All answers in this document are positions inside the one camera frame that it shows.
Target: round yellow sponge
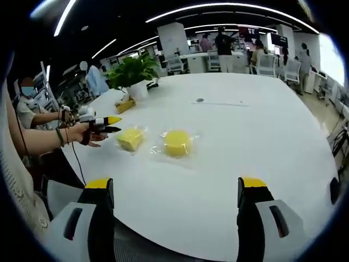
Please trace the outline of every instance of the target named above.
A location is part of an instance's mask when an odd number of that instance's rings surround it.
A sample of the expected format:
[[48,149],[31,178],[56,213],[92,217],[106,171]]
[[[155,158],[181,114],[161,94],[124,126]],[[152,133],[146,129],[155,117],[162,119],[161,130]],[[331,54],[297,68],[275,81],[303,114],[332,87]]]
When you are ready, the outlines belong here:
[[191,152],[190,136],[183,130],[169,131],[165,136],[165,152],[171,157],[181,157]]

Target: robotic hand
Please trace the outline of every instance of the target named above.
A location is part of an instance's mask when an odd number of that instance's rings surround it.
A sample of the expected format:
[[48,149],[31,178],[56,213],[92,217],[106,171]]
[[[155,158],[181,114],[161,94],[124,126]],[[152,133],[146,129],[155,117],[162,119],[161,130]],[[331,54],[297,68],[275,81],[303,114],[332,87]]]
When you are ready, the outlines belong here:
[[81,144],[88,145],[91,132],[94,134],[115,133],[121,129],[109,125],[119,122],[121,118],[114,116],[95,118],[96,112],[89,106],[82,106],[79,110],[80,123],[88,123],[89,128],[84,132]]

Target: square yellow sponge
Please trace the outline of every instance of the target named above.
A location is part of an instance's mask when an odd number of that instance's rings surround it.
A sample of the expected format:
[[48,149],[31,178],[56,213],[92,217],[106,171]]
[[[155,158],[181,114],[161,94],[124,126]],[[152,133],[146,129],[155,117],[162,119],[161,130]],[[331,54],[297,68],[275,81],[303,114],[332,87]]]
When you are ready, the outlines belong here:
[[164,139],[165,152],[171,157],[181,157],[191,152],[190,136],[186,131],[169,131]]
[[144,141],[143,131],[137,128],[129,128],[123,131],[122,134],[116,137],[120,146],[127,150],[134,152]]

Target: bracelet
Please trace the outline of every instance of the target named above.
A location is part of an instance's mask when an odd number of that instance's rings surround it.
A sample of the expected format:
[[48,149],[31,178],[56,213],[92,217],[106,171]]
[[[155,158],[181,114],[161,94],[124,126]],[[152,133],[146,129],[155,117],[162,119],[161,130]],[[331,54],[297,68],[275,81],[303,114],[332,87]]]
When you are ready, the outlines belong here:
[[58,137],[59,137],[59,140],[61,141],[61,146],[64,147],[64,140],[63,140],[61,131],[59,130],[58,127],[56,128],[56,132],[57,132],[57,135],[58,135]]

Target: woman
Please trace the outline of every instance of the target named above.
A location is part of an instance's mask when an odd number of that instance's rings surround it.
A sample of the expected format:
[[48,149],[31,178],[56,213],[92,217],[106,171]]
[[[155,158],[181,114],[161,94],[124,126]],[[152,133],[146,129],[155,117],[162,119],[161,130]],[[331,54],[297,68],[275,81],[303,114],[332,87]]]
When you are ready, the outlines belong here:
[[208,33],[203,34],[202,39],[200,41],[200,46],[203,52],[207,52],[212,49],[212,44],[207,39],[208,35]]
[[304,93],[304,88],[309,76],[309,70],[311,67],[311,57],[309,54],[309,49],[306,44],[302,44],[302,51],[299,55],[300,61],[300,70],[299,70],[299,85],[298,90],[296,91],[301,96]]
[[[256,50],[253,52],[252,54],[252,58],[251,58],[251,64],[253,66],[257,65],[258,60],[260,59],[261,55],[267,55],[268,51],[264,48],[263,42],[260,41],[259,39],[256,40],[255,42],[255,46],[256,46]],[[256,69],[253,69],[253,74],[257,74]]]
[[[0,114],[0,126],[2,127],[0,161],[3,165],[4,179],[22,218],[35,236],[41,239],[49,226],[50,219],[44,202],[33,189],[33,179],[21,158],[26,155],[38,156],[48,153],[69,142],[81,142],[84,132],[88,129],[88,124],[79,123],[57,131],[24,129],[11,104],[6,81],[0,92],[2,92],[0,95],[5,96],[6,99],[6,103],[1,105],[1,111],[5,113]],[[93,141],[101,141],[105,138],[105,136],[90,134],[90,140]],[[89,145],[99,146],[92,142]]]
[[278,75],[281,78],[285,77],[285,70],[288,62],[288,49],[286,47],[283,47],[281,49],[282,56],[278,60]]

